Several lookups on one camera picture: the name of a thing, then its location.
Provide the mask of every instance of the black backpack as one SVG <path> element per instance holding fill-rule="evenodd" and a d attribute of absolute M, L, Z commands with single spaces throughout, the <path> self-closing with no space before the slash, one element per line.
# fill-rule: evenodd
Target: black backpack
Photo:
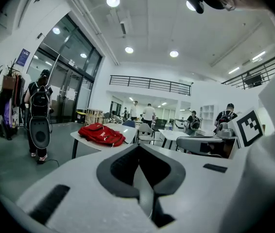
<path fill-rule="evenodd" d="M 49 114 L 50 92 L 45 86 L 31 96 L 30 112 L 32 117 L 47 117 Z"/>

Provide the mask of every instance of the red bag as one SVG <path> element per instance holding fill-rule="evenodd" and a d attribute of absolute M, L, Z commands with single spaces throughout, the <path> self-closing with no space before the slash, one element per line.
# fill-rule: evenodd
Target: red bag
<path fill-rule="evenodd" d="M 82 137 L 86 138 L 87 141 L 93 141 L 95 143 L 104 145 L 111 145 L 112 147 L 121 145 L 126 139 L 118 131 L 114 131 L 111 128 L 98 122 L 81 127 L 78 133 Z"/>

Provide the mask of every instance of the man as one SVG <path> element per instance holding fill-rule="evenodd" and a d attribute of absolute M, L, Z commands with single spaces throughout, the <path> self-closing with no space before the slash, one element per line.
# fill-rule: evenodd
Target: man
<path fill-rule="evenodd" d="M 214 126 L 216 127 L 216 131 L 219 129 L 219 125 L 222 122 L 229 122 L 232 119 L 237 117 L 237 114 L 234 113 L 235 106 L 232 103 L 227 105 L 225 111 L 221 111 L 215 119 Z"/>
<path fill-rule="evenodd" d="M 143 110 L 144 123 L 147 123 L 152 128 L 153 118 L 155 117 L 155 109 L 149 103 Z"/>
<path fill-rule="evenodd" d="M 199 129 L 200 120 L 196 115 L 196 111 L 192 111 L 191 115 L 186 120 L 188 123 L 186 127 L 186 134 L 190 136 L 195 135 L 196 131 Z"/>
<path fill-rule="evenodd" d="M 138 118 L 137 117 L 137 104 L 138 104 L 138 101 L 134 101 L 134 107 L 133 108 L 131 107 L 131 110 L 130 110 L 130 115 L 131 115 L 132 121 L 134 121 Z"/>

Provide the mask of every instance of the glass wall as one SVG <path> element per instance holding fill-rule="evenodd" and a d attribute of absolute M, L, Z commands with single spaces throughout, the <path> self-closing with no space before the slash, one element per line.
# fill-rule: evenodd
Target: glass wall
<path fill-rule="evenodd" d="M 54 122 L 70 121 L 76 109 L 86 109 L 92 84 L 102 56 L 68 17 L 62 18 L 47 34 L 30 63 L 32 82 L 42 70 L 51 72 L 54 90 Z"/>

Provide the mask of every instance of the window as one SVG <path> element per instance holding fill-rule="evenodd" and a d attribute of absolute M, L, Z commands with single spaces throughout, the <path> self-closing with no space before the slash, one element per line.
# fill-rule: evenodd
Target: window
<path fill-rule="evenodd" d="M 42 70 L 47 69 L 51 71 L 53 64 L 54 60 L 37 51 L 30 63 L 27 74 L 31 76 L 32 82 L 37 81 Z"/>
<path fill-rule="evenodd" d="M 83 69 L 91 50 L 92 46 L 90 43 L 80 31 L 76 31 L 65 44 L 61 55 Z"/>
<path fill-rule="evenodd" d="M 44 43 L 59 52 L 65 41 L 68 41 L 69 35 L 75 29 L 75 25 L 68 17 L 63 17 L 47 34 Z"/>
<path fill-rule="evenodd" d="M 89 63 L 86 67 L 86 73 L 90 74 L 91 76 L 94 75 L 95 68 L 97 67 L 97 64 L 100 60 L 100 55 L 98 52 L 95 50 L 92 55 L 90 56 Z"/>

